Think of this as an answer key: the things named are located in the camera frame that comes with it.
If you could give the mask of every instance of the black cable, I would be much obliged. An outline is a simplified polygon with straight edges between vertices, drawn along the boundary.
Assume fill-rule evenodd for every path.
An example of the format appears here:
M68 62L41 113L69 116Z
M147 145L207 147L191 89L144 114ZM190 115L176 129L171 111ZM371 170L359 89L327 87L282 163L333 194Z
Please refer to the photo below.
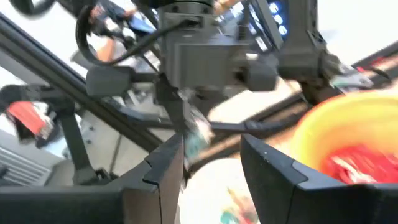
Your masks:
M132 126L128 119L102 100L87 96L81 75L43 47L15 23L0 13L0 48L21 66L35 73L54 88L76 100L82 107L117 129L146 151L152 152L163 141L147 128Z
M38 4L33 4L32 0L30 1L21 1L21 0L9 0L14 9L16 9L19 13L23 14L27 17L35 17L41 16L43 13L50 10L50 8L54 5L55 0L43 0Z
M246 121L244 122L245 127L247 130L251 131L262 131L263 133L259 134L261 136L268 136L271 133L274 133L277 130L284 130L286 127L291 126L292 124L295 124L297 121L299 121L307 112L309 109L306 109L304 111L301 111L299 113L293 113L289 115L288 117L278 120L278 121L269 121L266 123L263 122L258 122L258 121Z
M391 75L389 75L387 72L380 70L378 68L375 68L375 67L370 67L368 70L388 79L389 84L392 84L393 77Z
M142 51L144 51L146 48L150 47L158 38L162 37L163 35L181 28L181 27L186 27L186 26L191 26L197 23L196 21L189 21L189 20L184 20L181 21L177 24L174 24L169 27L164 27L161 29L156 30L152 34L149 34L141 39L140 42L138 42L135 46L131 47L130 49L126 50L126 53L124 53L122 56L119 58L116 58L114 60L110 60L107 62L98 60L91 51L89 51L88 48L88 42L87 42L87 34L90 33L91 30L91 24L89 23L89 17L90 17L90 12L91 10L94 9L94 6L86 6L81 13L78 16L77 22L76 22L76 42L79 50L83 54L83 56L90 61L91 63L95 65L114 65L116 63L119 63L131 56L134 56L135 54L138 54Z
M109 166L109 174L113 173L114 167L116 165L116 159L118 158L119 151L120 151L120 144L122 142L123 135L119 133L118 140L116 140L116 146L113 151L111 165Z
M270 118L272 115L279 113L280 111L286 110L287 108L293 107L294 105L303 102L304 102L303 96L301 94L290 96L287 99L282 100L279 103L276 103L274 106L271 106L270 108L267 108L261 111L260 113L255 114L254 116L251 116L248 119L245 119L242 123L247 121L264 121L265 119ZM224 141L230 136L231 136L230 133L217 134L216 137L213 138L212 140L212 145L214 146L215 144Z
M287 118L281 119L279 121L274 121L274 122L266 122L261 124L261 128L264 130L264 133L258 135L255 134L254 136L257 138L265 139L269 138L275 134L280 133L281 131L286 130L287 128L290 128L292 126L295 126L301 118L307 113L307 111L310 108L307 108L299 113L294 113ZM229 157L237 152L240 151L240 146L239 144L235 144L234 146L231 146L227 148L227 150L221 150L218 151L206 158L203 158L199 161L195 161L193 164L190 165L188 172L190 174L195 173L198 171L200 168L202 168L204 165L211 161L215 161L217 159L222 159L225 157Z

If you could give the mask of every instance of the metal bar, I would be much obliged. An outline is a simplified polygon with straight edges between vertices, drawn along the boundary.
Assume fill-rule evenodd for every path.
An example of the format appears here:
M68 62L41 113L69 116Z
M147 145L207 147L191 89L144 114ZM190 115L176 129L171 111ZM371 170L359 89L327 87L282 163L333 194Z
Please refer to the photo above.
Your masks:
M31 72L29 69L21 66L19 62L15 61L5 52L0 51L0 63L2 68L6 69L11 74L18 74L18 78L29 84L43 84L47 83Z
M275 104L274 106L271 106L270 108L266 108L264 111L261 111L258 114L255 114L254 116L244 120L243 122L246 121L263 121L269 117L271 117L272 115L279 113L287 108L290 108L294 105L296 105L297 103L301 103L303 102L302 100L302 96L301 95L293 95L288 97L286 100L283 100L277 104ZM225 139L231 137L231 134L219 134L216 137L214 137L213 141L212 141L212 145L214 146L215 144L218 144L221 141L224 141Z
M115 105L115 107L118 108L118 110L121 113L124 113L127 117L129 117L132 123L137 123L152 128L164 128L164 129L175 128L172 120L170 119L160 118L156 115L142 114L123 105ZM293 115L291 118L287 119L286 122L289 123L291 122L290 121L291 119L295 119ZM261 124L256 121L245 121L239 124L214 122L214 121L210 122L211 129L215 133L228 133L228 134L249 133L257 135L263 135L263 134L266 135L270 130L279 129L281 124L284 124L284 121L271 122L267 124Z
M88 158L85 143L83 142L75 115L64 113L61 114L60 120L76 171L88 169L95 176L95 171Z
M301 113L299 113L294 119L289 119L288 122L286 122L283 126L279 125L279 126L274 126L275 128L271 129L269 128L267 130L267 132L265 133L261 133L261 137L263 138L269 138L277 133L280 133L288 128L291 128L293 126L295 126L298 121L300 121L300 119L302 118L302 116L304 116L304 114L307 112L307 109L303 110ZM227 147L223 150L220 150L208 157L205 157L204 159L195 161L193 164L191 164L190 168L189 168L189 173L194 173L196 171L198 171L200 168L202 168L204 165L206 165L207 163L214 161L216 159L221 159L221 158L225 158L225 157L229 157L232 156L233 154L237 153L240 151L240 144L234 144L230 147Z
M87 96L84 79L0 13L0 48L22 66L55 88L61 89L99 119L119 131L148 152L162 144L148 129L131 124L128 119L101 100Z
M381 57L388 57L390 55L398 53L398 41L394 42L391 45L388 45L387 47L383 48L382 50L379 50L378 52L371 54L367 56L364 59L361 59L360 61L356 62L353 64L353 67L365 67L367 65L372 64L375 60Z

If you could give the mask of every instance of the yellow bowl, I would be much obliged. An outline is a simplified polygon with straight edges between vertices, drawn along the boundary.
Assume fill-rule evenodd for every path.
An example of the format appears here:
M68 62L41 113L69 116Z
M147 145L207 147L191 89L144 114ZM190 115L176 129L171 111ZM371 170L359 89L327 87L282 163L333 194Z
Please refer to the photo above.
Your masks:
M364 91L319 104L299 122L291 156L320 170L331 152L356 144L383 153L398 152L398 94Z

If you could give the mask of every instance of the red object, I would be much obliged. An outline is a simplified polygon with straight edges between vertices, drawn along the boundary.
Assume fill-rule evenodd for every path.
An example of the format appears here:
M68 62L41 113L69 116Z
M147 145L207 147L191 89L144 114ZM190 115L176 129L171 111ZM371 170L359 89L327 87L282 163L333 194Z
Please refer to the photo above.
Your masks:
M365 69L363 69L363 67L356 67L356 69L357 69L359 72L365 72Z
M349 146L330 154L322 172L346 184L398 183L398 158L364 145Z
M8 107L8 112L17 118L27 129L35 135L45 126L45 122L36 112L33 104L29 101L19 101Z
M376 59L374 59L374 60L372 61L371 65L372 65L372 66L375 66L375 65L380 64L380 63L383 62L383 61L384 61L384 57L378 57L378 58L376 58Z

